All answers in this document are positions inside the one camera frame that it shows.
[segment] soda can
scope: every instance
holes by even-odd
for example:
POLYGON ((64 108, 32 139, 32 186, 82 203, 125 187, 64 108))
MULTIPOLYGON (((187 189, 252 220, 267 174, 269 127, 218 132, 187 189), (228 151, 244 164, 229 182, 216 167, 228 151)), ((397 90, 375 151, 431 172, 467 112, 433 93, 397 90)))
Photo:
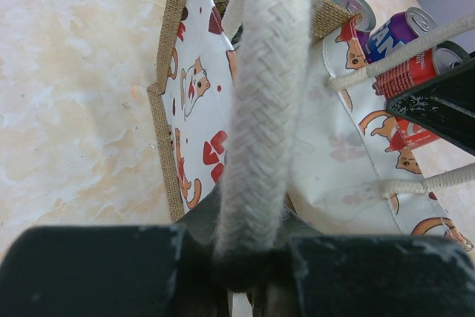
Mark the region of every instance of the soda can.
POLYGON ((353 14, 361 14, 360 21, 356 24, 356 35, 360 45, 363 47, 366 45, 370 38, 371 31, 376 26, 376 16, 373 9, 365 0, 331 0, 335 4, 343 7, 353 14))
POLYGON ((437 23, 432 16, 422 9, 410 7, 391 16, 370 37, 363 47, 364 55, 368 63, 379 61, 435 27, 437 23))
MULTIPOLYGON (((452 68, 469 61, 467 51, 451 41, 431 48, 399 66, 376 77, 376 89, 386 99, 397 96, 409 88, 421 85, 452 68)), ((409 148, 418 148, 437 140, 434 133, 407 120, 396 118, 398 129, 404 144, 409 148)), ((390 143, 392 150, 400 150, 398 143, 390 143)))

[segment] white braided rope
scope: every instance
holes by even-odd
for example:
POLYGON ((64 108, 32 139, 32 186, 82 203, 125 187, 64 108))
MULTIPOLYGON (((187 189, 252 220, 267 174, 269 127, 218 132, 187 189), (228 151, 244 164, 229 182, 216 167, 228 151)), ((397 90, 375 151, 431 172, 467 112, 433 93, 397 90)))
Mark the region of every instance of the white braided rope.
POLYGON ((226 12, 224 13, 221 26, 224 33, 231 40, 243 23, 244 0, 229 0, 226 12))
POLYGON ((387 180, 383 183, 382 194, 385 198, 389 198, 393 193, 419 193, 426 195, 429 192, 472 181, 474 178, 475 163, 472 163, 459 169, 426 178, 420 182, 412 180, 387 180))
MULTIPOLYGON (((221 182, 218 263, 269 251, 280 226, 307 66, 310 0, 244 0, 243 18, 246 30, 221 182)), ((238 22, 227 21, 231 34, 238 22)))
POLYGON ((343 77, 329 78, 327 85, 335 91, 342 91, 352 85, 356 85, 364 80, 378 76, 391 68, 407 61, 429 48, 437 46, 441 42, 447 41, 452 37, 475 28, 475 13, 463 16, 447 25, 437 27, 428 33, 425 33, 418 39, 404 45, 399 50, 393 52, 388 57, 374 62, 371 65, 360 68, 359 70, 343 77))

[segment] marble surface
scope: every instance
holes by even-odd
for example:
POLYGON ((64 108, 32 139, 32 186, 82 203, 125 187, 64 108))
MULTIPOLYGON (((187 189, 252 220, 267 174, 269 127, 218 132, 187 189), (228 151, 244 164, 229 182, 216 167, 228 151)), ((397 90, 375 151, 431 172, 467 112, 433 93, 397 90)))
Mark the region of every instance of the marble surface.
MULTIPOLYGON (((0 260, 40 224, 170 221, 146 93, 166 0, 0 0, 0 260)), ((382 24, 415 0, 368 0, 382 24)), ((426 175, 472 157, 443 141, 426 175)), ((439 193, 475 241, 475 184, 439 193)))

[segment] red can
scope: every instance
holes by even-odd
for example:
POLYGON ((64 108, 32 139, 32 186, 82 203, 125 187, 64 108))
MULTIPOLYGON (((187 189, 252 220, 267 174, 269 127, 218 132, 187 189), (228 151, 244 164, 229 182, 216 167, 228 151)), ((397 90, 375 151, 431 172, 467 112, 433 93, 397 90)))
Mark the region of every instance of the red can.
MULTIPOLYGON (((377 76, 376 89, 379 94, 389 99, 446 73, 468 60, 470 56, 463 48, 454 42, 446 41, 377 76)), ((407 120, 399 118, 396 120, 399 132, 406 146, 410 148, 418 148, 439 138, 434 133, 407 120)))

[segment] black plastic piece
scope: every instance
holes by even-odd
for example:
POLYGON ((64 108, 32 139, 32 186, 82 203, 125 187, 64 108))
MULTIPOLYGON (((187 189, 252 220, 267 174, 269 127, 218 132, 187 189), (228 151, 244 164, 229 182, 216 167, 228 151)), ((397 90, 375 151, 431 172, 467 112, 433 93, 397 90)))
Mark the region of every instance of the black plastic piece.
POLYGON ((475 59, 389 99, 386 111, 475 155, 475 59))
MULTIPOLYGON (((0 266, 0 316, 229 317, 219 202, 216 189, 173 226, 26 231, 0 266)), ((255 317, 475 316, 474 266, 446 238, 323 236, 287 211, 267 258, 255 317)))

